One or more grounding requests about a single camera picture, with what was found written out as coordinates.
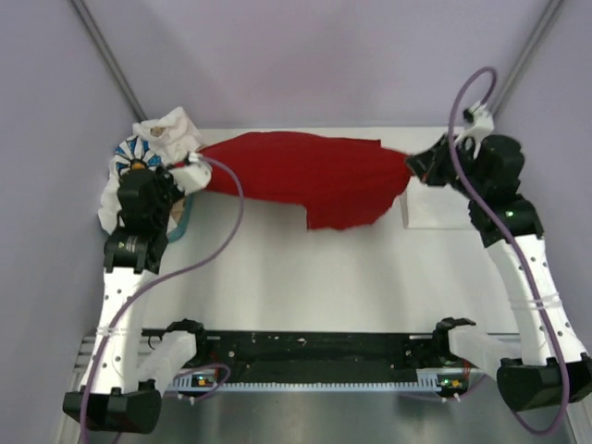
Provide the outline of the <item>red t shirt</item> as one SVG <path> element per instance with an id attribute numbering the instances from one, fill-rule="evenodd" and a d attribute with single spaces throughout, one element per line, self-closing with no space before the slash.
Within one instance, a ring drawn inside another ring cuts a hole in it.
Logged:
<path id="1" fill-rule="evenodd" d="M 216 160 L 209 191 L 299 205 L 310 230 L 374 224 L 411 179 L 406 155 L 379 140 L 256 131 L 202 153 Z"/>

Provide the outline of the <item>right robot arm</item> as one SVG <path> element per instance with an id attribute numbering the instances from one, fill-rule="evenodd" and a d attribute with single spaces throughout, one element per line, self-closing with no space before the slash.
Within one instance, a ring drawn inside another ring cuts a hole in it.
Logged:
<path id="1" fill-rule="evenodd" d="M 450 155 L 441 137 L 405 161 L 426 186 L 451 186 L 468 200 L 468 213 L 498 269 L 518 326 L 519 344 L 494 339 L 466 318 L 438 322 L 434 359 L 464 359 L 493 378 L 514 412 L 573 403 L 591 392 L 591 357 L 574 333 L 549 270 L 544 229 L 536 208 L 518 192 L 521 144 L 504 135 L 461 143 Z"/>

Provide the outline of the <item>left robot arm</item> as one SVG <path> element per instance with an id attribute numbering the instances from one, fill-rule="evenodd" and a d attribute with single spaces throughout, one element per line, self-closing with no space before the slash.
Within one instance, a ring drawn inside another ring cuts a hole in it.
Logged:
<path id="1" fill-rule="evenodd" d="M 132 169 L 119 181 L 121 208 L 104 247 L 104 298 L 91 360 L 80 387 L 66 393 L 62 404 L 86 430 L 152 433 L 178 372 L 209 358 L 210 346 L 199 338 L 202 324 L 188 319 L 172 323 L 156 348 L 139 358 L 146 309 L 139 292 L 156 282 L 170 210 L 182 196 L 161 166 Z"/>

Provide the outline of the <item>teal plastic bin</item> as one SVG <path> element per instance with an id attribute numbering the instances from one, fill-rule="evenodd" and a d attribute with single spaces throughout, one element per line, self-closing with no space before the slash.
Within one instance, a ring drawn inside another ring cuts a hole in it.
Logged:
<path id="1" fill-rule="evenodd" d="M 191 217 L 192 203 L 193 196 L 189 195 L 173 205 L 166 232 L 169 242 L 179 241 L 184 236 Z"/>

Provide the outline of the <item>folded white t shirt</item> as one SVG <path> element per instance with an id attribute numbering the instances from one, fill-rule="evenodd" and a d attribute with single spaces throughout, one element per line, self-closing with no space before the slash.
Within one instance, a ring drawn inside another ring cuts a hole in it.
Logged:
<path id="1" fill-rule="evenodd" d="M 468 201 L 450 189 L 408 188 L 401 197 L 406 229 L 469 230 Z"/>

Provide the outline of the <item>white flower print t shirt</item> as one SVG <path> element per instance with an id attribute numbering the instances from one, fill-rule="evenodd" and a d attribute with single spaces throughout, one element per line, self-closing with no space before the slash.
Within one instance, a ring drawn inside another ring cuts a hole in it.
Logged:
<path id="1" fill-rule="evenodd" d="M 117 198 L 119 182 L 123 175 L 137 169 L 156 170 L 175 162 L 170 150 L 157 148 L 138 135 L 129 136 L 121 142 L 109 161 L 107 183 L 101 193 L 97 215 L 102 230 L 111 234 L 117 225 L 117 213 L 121 205 Z"/>

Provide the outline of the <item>white crumpled t shirt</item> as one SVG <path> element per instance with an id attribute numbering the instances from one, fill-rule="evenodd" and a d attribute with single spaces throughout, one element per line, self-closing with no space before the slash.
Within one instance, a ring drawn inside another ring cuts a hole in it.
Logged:
<path id="1" fill-rule="evenodd" d="M 149 149 L 161 158 L 165 166 L 180 163 L 204 146 L 201 133 L 182 106 L 159 119 L 134 123 L 132 131 L 148 142 Z"/>

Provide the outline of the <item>right aluminium frame post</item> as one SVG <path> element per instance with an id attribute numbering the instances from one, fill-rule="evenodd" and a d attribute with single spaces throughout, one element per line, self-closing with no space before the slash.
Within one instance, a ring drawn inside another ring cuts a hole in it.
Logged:
<path id="1" fill-rule="evenodd" d="M 535 25 L 529 32 L 525 43 L 521 46 L 517 57 L 512 62 L 509 73 L 505 76 L 500 86 L 496 87 L 494 97 L 488 100 L 488 107 L 496 124 L 499 123 L 503 110 L 512 99 L 512 95 L 517 90 L 521 80 L 532 65 L 537 53 L 567 4 L 569 4 L 569 1 L 565 0 L 550 0 L 545 2 L 544 8 L 536 19 Z"/>

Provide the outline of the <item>aluminium frame post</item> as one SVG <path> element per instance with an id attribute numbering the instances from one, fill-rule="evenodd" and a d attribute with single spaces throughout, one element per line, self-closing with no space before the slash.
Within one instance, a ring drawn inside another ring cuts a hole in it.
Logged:
<path id="1" fill-rule="evenodd" d="M 145 120 L 147 118 L 146 113 L 87 3 L 83 0 L 69 0 L 68 3 L 72 6 L 82 27 L 89 36 L 93 47 L 105 65 L 106 70 L 114 82 L 117 91 L 128 106 L 129 111 L 137 121 Z"/>
<path id="2" fill-rule="evenodd" d="M 537 53 L 567 4 L 569 4 L 569 1 L 565 0 L 550 0 L 545 2 L 544 8 L 536 19 L 535 25 L 529 32 L 525 43 L 521 46 L 517 57 L 512 62 L 509 73 L 505 76 L 500 86 L 496 87 L 494 97 L 488 100 L 488 107 L 496 124 L 499 123 L 503 110 L 512 99 L 512 95 L 517 90 L 521 80 L 532 65 Z"/>

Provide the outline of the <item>left aluminium frame post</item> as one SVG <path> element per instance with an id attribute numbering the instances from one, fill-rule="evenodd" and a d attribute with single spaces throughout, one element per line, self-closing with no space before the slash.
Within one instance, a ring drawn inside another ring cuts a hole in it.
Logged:
<path id="1" fill-rule="evenodd" d="M 146 113 L 87 3 L 83 0 L 69 0 L 68 3 L 72 6 L 82 27 L 89 36 L 93 47 L 105 65 L 106 70 L 114 82 L 117 91 L 128 106 L 129 111 L 137 121 L 145 120 L 147 118 Z"/>

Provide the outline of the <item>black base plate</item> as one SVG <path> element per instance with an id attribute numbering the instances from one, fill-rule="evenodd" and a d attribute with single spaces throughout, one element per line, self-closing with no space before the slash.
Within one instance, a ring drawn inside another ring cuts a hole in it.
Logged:
<path id="1" fill-rule="evenodd" d="M 465 368 L 430 335 L 406 333 L 205 330 L 182 368 L 212 363 L 230 368 L 229 382 L 411 381 L 412 371 Z"/>

